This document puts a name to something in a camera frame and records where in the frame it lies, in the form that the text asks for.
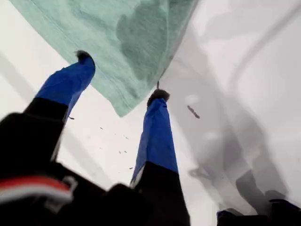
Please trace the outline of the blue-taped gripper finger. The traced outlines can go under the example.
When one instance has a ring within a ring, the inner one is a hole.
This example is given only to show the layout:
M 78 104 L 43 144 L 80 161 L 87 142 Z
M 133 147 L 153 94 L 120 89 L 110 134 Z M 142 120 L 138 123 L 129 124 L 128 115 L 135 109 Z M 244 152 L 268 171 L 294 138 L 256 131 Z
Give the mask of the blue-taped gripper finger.
M 24 110 L 24 117 L 34 126 L 64 125 L 82 92 L 91 83 L 95 75 L 93 58 L 83 50 L 78 50 L 76 57 L 77 62 L 48 77 Z
M 150 226 L 190 225 L 167 109 L 169 97 L 166 91 L 156 89 L 147 101 L 131 180 L 132 188 L 152 205 Z

